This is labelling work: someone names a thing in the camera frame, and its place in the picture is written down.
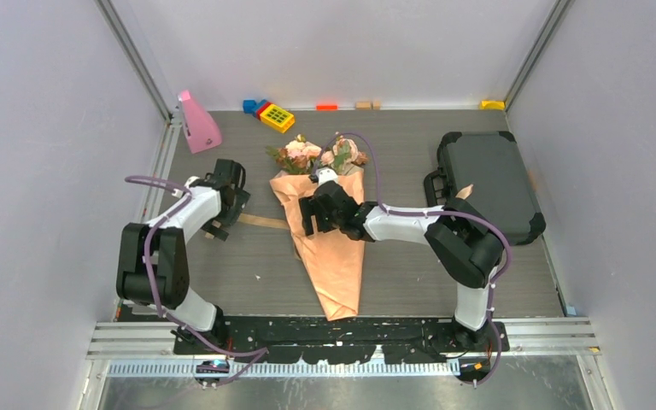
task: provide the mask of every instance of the red toy block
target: red toy block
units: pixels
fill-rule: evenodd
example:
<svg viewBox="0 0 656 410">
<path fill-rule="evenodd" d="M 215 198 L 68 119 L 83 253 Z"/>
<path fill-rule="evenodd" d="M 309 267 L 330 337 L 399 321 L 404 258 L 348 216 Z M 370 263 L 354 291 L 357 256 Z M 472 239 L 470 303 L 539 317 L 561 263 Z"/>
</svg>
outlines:
<svg viewBox="0 0 656 410">
<path fill-rule="evenodd" d="M 255 111 L 255 118 L 258 120 L 260 119 L 260 114 L 262 114 L 263 111 L 265 111 L 265 108 L 270 107 L 272 102 L 267 101 L 266 103 L 262 104 L 256 111 Z"/>
<path fill-rule="evenodd" d="M 316 111 L 336 111 L 338 104 L 318 104 L 315 106 Z"/>
</svg>

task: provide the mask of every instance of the black case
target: black case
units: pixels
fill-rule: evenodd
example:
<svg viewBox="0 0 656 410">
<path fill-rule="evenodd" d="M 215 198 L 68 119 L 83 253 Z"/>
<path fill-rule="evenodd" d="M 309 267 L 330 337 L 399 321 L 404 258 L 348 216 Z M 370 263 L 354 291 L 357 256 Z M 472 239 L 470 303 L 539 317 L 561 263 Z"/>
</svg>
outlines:
<svg viewBox="0 0 656 410">
<path fill-rule="evenodd" d="M 544 216 L 510 132 L 449 132 L 439 144 L 436 159 L 438 169 L 424 179 L 430 207 L 474 184 L 467 201 L 511 245 L 532 243 L 544 232 Z"/>
</svg>

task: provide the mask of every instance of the bouquet of flowers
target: bouquet of flowers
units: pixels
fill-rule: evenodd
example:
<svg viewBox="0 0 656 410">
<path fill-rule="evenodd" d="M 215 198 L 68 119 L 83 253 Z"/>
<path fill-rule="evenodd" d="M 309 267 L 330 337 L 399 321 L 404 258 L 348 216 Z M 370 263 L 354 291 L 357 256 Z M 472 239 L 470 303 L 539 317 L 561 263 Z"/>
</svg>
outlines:
<svg viewBox="0 0 656 410">
<path fill-rule="evenodd" d="M 309 143 L 301 134 L 283 148 L 266 147 L 267 154 L 289 175 L 310 174 L 320 151 L 318 145 Z M 360 167 L 367 163 L 368 155 L 359 151 L 352 139 L 341 135 L 338 135 L 331 149 L 327 149 L 320 157 L 321 166 L 331 167 L 339 175 L 349 173 L 352 166 Z"/>
<path fill-rule="evenodd" d="M 339 230 L 318 232 L 307 237 L 302 226 L 300 198 L 311 196 L 317 185 L 308 175 L 316 161 L 318 167 L 336 171 L 338 183 L 358 203 L 363 202 L 363 168 L 368 155 L 353 140 L 336 136 L 323 155 L 318 145 L 298 137 L 283 148 L 267 147 L 267 153 L 278 163 L 280 173 L 270 180 L 275 196 L 285 209 L 290 235 L 296 253 L 306 267 L 320 305 L 328 320 L 358 315 L 360 281 L 363 272 L 365 243 L 352 241 Z"/>
</svg>

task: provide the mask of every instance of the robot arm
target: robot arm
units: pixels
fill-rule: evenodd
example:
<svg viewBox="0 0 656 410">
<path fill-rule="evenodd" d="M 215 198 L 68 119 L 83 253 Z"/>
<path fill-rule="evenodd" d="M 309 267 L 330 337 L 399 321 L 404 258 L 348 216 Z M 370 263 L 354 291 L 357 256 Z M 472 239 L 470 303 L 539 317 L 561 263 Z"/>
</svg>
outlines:
<svg viewBox="0 0 656 410">
<path fill-rule="evenodd" d="M 192 177 L 185 185 L 191 193 L 181 197 L 167 211 L 144 223 L 130 223 L 122 230 L 117 294 L 127 300 L 155 307 L 149 285 L 144 249 L 150 229 L 184 205 L 155 231 L 149 244 L 152 268 L 162 306 L 175 318 L 198 331 L 211 331 L 221 311 L 205 302 L 190 287 L 185 244 L 203 229 L 221 240 L 224 230 L 237 221 L 250 194 L 245 185 L 245 170 L 235 161 L 217 160 L 214 172 L 205 178 Z"/>
<path fill-rule="evenodd" d="M 496 273 L 503 250 L 501 242 L 482 225 L 428 213 L 453 210 L 479 218 L 482 215 L 459 198 L 433 208 L 391 207 L 387 214 L 376 202 L 357 203 L 336 179 L 330 168 L 319 170 L 318 188 L 313 196 L 301 199 L 306 234 L 313 234 L 312 217 L 315 217 L 319 231 L 337 228 L 353 240 L 393 239 L 429 245 L 458 283 L 454 320 L 472 332 L 483 329 L 487 319 L 489 280 Z"/>
</svg>

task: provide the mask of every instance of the pink object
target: pink object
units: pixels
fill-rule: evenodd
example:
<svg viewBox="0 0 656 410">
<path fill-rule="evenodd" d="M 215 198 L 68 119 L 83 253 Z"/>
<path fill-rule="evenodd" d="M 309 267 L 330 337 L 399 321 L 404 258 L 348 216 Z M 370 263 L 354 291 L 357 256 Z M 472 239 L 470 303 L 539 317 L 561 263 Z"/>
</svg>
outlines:
<svg viewBox="0 0 656 410">
<path fill-rule="evenodd" d="M 213 117 L 192 98 L 190 92 L 180 92 L 178 99 L 182 106 L 184 136 L 187 138 L 190 152 L 196 154 L 222 144 L 222 134 Z"/>
</svg>

